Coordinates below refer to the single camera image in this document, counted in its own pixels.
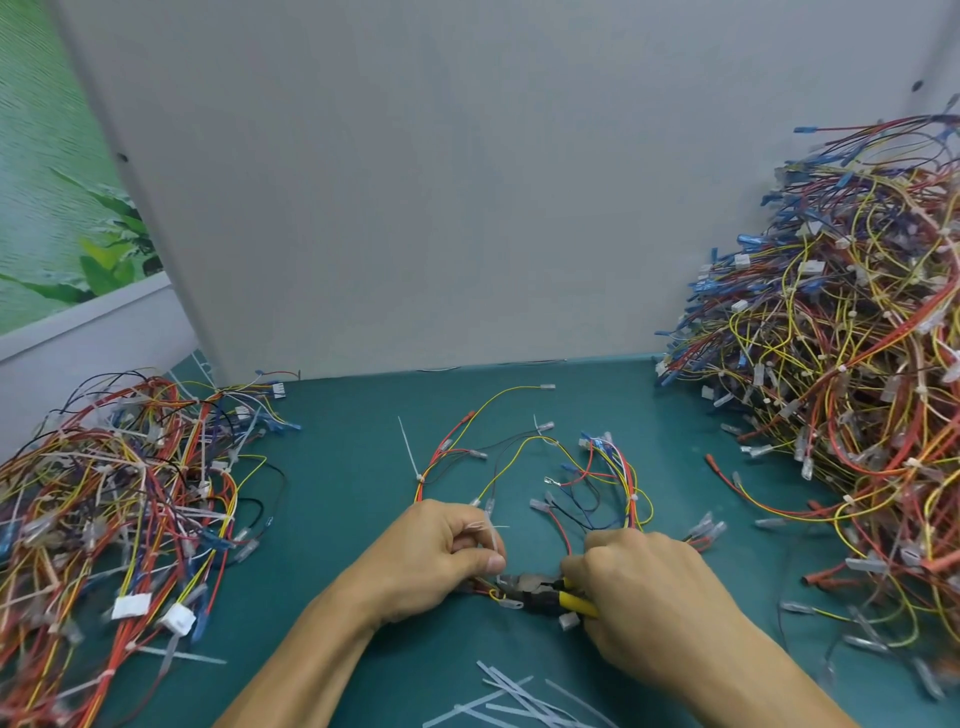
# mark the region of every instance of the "pliers jaw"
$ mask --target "pliers jaw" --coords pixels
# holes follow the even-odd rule
[[[519,602],[528,612],[558,616],[566,609],[560,605],[564,581],[541,573],[501,575],[496,585],[504,597]]]

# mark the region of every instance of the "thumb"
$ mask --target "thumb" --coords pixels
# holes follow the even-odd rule
[[[463,548],[450,554],[457,581],[471,576],[496,575],[507,568],[507,560],[489,548]]]

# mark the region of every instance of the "wire harness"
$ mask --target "wire harness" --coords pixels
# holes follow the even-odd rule
[[[885,645],[915,647],[938,624],[941,676],[960,671],[957,98],[940,114],[798,127],[839,136],[776,170],[763,234],[713,249],[657,366],[660,385],[695,380],[716,410],[749,411],[752,429],[724,427],[745,453],[792,456],[842,496],[767,506],[708,456],[775,517],[757,526],[832,526],[849,555],[806,581],[868,590]]]

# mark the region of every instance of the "tangled wires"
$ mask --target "tangled wires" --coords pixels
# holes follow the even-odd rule
[[[753,411],[745,451],[792,454],[804,478],[842,494],[783,511],[728,480],[778,519],[836,530],[851,557],[829,576],[850,570],[838,583],[874,595],[893,632],[884,645],[914,645],[930,615],[955,648],[960,116],[795,131],[846,135],[777,170],[763,235],[740,235],[738,254],[714,249],[677,328],[662,332],[660,383],[709,380],[715,406]]]
[[[124,376],[142,381],[116,386]],[[87,728],[117,669],[161,638],[142,708],[178,641],[203,635],[226,568],[273,520],[240,497],[273,466],[241,449],[260,422],[293,426],[269,402],[282,385],[211,386],[197,399],[162,377],[95,378],[0,465],[0,666],[16,665],[0,687],[5,724]],[[238,481],[241,458],[253,467]],[[259,510],[235,528],[244,500]],[[84,630],[112,635],[106,653]]]

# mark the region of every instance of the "table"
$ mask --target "table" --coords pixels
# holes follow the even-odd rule
[[[411,502],[416,483],[397,415],[422,468],[469,410],[519,384],[554,383],[557,388],[503,396],[476,419],[465,443],[477,447],[530,429],[535,415],[540,423],[554,421],[550,434],[574,454],[582,430],[609,431],[655,504],[649,529],[682,537],[707,510],[729,524],[706,558],[755,623],[776,634],[780,598],[837,608],[829,596],[798,581],[804,573],[837,563],[844,552],[836,538],[807,538],[797,548],[799,530],[755,528],[754,519],[763,514],[732,493],[708,468],[704,455],[712,453],[727,474],[739,470],[759,499],[783,508],[802,509],[809,497],[824,502],[834,497],[825,486],[801,480],[799,466],[787,457],[749,461],[719,428],[721,417],[737,423],[739,416],[716,413],[700,398],[699,387],[657,388],[654,378],[649,360],[607,360],[287,384],[278,411],[303,430],[268,435],[249,451],[267,455],[286,471],[289,489],[262,547],[228,573],[195,650],[226,659],[228,665],[178,665],[133,725],[210,725],[269,657],[303,606]],[[555,571],[564,555],[553,522],[529,507],[531,497],[542,498],[545,475],[563,479],[561,462],[555,448],[531,443],[498,484],[493,521],[509,526],[501,534],[510,552],[510,572]],[[492,461],[464,462],[426,495],[469,502],[492,470]],[[245,491],[269,507],[277,481],[275,473],[259,474]],[[579,529],[571,524],[567,532],[579,548]],[[837,625],[796,615],[783,620],[791,654],[807,671],[819,670]],[[131,657],[114,680],[99,725],[112,725],[136,705],[156,675],[158,659]],[[531,692],[562,700],[543,686],[549,678],[620,728],[696,725],[675,702],[606,666],[582,630],[564,633],[554,619],[500,609],[473,595],[454,595],[434,612],[384,628],[361,660],[332,725],[421,726],[454,703],[492,691],[481,683],[477,660],[515,680],[535,675]],[[834,663],[832,694],[864,726],[958,723],[960,695],[933,703],[895,660],[841,645]],[[511,704],[507,698],[499,702]],[[526,718],[515,721],[531,724]],[[441,725],[482,723],[456,716]]]

